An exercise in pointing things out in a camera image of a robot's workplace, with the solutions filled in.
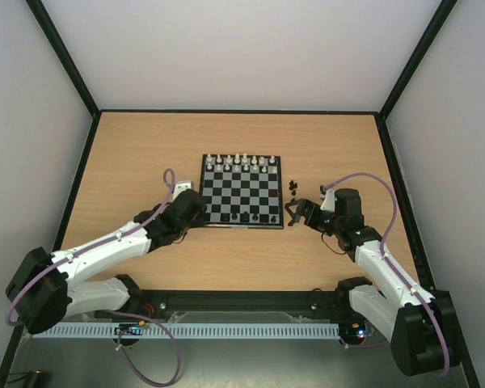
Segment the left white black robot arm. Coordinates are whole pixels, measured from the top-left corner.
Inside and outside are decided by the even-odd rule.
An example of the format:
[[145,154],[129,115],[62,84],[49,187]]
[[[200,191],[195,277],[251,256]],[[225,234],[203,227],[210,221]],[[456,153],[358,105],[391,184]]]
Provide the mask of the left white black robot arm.
[[186,189],[169,193],[160,205],[81,246],[51,253],[43,247],[29,251],[6,287],[11,303],[6,325],[38,334],[70,315],[121,309],[131,297],[129,287],[117,277],[91,278],[124,260],[170,246],[205,210],[204,198]]

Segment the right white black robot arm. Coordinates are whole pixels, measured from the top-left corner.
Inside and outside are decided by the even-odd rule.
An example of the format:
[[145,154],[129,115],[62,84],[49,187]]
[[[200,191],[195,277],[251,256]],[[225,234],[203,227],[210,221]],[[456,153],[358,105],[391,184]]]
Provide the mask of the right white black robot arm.
[[382,236],[365,224],[356,189],[328,189],[322,204],[292,200],[285,209],[291,225],[303,222],[336,237],[340,250],[365,270],[365,276],[339,282],[337,309],[366,318],[389,343],[403,374],[447,373],[460,364],[458,318],[449,293],[431,293],[409,276]]

